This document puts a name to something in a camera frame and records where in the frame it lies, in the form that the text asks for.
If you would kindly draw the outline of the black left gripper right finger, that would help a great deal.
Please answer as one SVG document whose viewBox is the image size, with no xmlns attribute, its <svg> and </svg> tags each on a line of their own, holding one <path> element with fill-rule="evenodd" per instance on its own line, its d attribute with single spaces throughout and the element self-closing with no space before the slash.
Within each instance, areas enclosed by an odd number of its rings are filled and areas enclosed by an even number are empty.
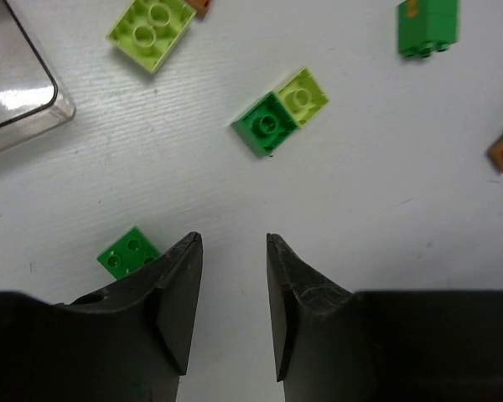
<svg viewBox="0 0 503 402">
<path fill-rule="evenodd" d="M 288 401 L 503 401 L 503 291 L 352 293 L 267 236 Z"/>
</svg>

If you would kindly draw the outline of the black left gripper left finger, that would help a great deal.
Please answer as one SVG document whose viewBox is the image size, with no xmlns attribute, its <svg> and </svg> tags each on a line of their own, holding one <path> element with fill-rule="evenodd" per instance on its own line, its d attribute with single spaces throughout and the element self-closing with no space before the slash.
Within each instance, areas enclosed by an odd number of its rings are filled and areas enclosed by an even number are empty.
<svg viewBox="0 0 503 402">
<path fill-rule="evenodd" d="M 175 400 L 202 267 L 202 239 L 191 232 L 70 304 L 0 291 L 0 401 Z"/>
</svg>

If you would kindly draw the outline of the green 2x4 lego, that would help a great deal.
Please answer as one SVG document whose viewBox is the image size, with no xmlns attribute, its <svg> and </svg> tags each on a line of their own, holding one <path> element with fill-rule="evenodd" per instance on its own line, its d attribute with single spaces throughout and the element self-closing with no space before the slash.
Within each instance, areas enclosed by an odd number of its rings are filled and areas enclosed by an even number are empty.
<svg viewBox="0 0 503 402">
<path fill-rule="evenodd" d="M 158 249 L 134 226 L 96 259 L 116 280 L 121 280 L 160 256 Z"/>
</svg>

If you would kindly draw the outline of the dark green 2x2 lego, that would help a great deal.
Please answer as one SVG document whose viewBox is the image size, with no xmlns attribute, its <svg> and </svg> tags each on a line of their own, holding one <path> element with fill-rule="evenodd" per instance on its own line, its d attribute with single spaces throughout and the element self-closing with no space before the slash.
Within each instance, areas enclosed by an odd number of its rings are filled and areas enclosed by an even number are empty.
<svg viewBox="0 0 503 402">
<path fill-rule="evenodd" d="M 267 157 L 297 131 L 298 125 L 271 91 L 233 121 L 231 128 L 255 156 Z"/>
</svg>

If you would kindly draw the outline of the lime small lego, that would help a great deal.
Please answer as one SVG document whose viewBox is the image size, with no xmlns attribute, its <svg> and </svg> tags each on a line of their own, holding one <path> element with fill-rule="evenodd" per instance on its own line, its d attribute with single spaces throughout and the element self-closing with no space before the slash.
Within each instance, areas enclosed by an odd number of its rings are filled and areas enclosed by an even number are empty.
<svg viewBox="0 0 503 402">
<path fill-rule="evenodd" d="M 329 103 L 329 97 L 308 67 L 303 67 L 282 83 L 274 90 L 274 94 L 298 127 L 310 123 Z"/>
</svg>

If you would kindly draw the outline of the lime green 2x2 lego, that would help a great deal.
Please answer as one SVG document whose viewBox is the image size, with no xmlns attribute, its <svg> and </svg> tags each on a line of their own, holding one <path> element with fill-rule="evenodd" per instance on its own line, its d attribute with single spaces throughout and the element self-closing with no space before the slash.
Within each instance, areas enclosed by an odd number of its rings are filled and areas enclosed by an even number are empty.
<svg viewBox="0 0 503 402">
<path fill-rule="evenodd" d="M 186 34 L 195 14 L 195 9 L 181 0 L 134 0 L 106 39 L 154 74 Z"/>
</svg>

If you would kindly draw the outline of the dark green lego block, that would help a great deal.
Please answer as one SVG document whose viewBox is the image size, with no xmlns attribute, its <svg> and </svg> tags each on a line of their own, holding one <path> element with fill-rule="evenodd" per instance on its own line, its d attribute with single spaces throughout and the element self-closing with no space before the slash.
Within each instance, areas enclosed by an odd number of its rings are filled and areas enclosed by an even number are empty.
<svg viewBox="0 0 503 402">
<path fill-rule="evenodd" d="M 405 59 L 443 52 L 459 38 L 459 0 L 407 0 L 397 5 L 397 51 Z"/>
</svg>

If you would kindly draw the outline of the orange lego plate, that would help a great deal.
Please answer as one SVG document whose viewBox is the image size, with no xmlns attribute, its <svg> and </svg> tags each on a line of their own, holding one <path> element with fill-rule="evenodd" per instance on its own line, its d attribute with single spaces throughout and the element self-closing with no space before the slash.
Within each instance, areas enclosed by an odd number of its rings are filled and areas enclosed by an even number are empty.
<svg viewBox="0 0 503 402">
<path fill-rule="evenodd" d="M 197 12 L 200 18 L 204 18 L 209 12 L 213 0 L 186 0 L 186 2 Z"/>
</svg>

